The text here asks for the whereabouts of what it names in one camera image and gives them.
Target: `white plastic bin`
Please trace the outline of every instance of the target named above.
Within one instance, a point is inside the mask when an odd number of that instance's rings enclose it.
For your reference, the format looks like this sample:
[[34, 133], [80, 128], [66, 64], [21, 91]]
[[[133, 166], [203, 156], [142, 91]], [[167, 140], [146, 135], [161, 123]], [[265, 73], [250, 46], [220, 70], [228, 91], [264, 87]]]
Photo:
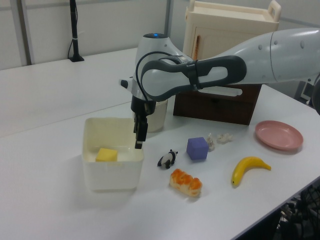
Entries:
[[[135, 143], [132, 118], [88, 118], [84, 125], [82, 147], [86, 186], [91, 190], [136, 188], [144, 152], [142, 149], [135, 149]], [[96, 162], [100, 148], [117, 150], [117, 161]]]

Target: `orange pastry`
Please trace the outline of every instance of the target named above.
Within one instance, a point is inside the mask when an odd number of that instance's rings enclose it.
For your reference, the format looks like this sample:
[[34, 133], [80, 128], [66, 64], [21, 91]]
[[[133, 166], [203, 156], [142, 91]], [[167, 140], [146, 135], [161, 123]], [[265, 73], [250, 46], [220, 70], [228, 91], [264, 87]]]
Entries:
[[170, 186], [191, 197], [196, 197], [201, 192], [202, 182], [199, 178], [193, 178], [185, 171], [177, 168], [171, 173]]

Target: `dark wooden box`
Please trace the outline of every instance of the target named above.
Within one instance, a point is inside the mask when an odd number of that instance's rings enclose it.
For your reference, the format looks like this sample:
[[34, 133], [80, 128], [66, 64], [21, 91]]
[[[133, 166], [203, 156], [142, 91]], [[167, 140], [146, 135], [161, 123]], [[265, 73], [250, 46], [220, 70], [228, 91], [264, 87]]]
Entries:
[[224, 96], [198, 91], [178, 93], [173, 115], [225, 123], [249, 125], [254, 113], [261, 84], [228, 85], [241, 89], [238, 96]]

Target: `panda figurine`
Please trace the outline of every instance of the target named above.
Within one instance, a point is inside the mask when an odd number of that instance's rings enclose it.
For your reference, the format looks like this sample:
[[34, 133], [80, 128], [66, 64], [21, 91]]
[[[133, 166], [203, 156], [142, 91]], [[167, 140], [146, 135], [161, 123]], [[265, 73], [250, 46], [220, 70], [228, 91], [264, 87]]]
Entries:
[[162, 164], [164, 164], [165, 168], [169, 169], [170, 165], [175, 164], [177, 154], [177, 151], [173, 151], [172, 149], [170, 149], [170, 152], [160, 158], [160, 160], [158, 161], [158, 167], [161, 167]]

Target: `yellow banana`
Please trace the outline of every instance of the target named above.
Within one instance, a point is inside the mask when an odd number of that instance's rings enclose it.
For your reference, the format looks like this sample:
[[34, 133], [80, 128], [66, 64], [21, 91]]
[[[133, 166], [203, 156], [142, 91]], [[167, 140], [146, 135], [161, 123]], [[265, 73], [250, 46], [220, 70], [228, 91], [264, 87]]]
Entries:
[[236, 165], [235, 169], [233, 170], [231, 183], [233, 186], [238, 186], [242, 177], [245, 174], [246, 169], [248, 168], [264, 168], [271, 170], [271, 166], [266, 164], [262, 161], [261, 158], [256, 156], [247, 156], [243, 158], [239, 163]]

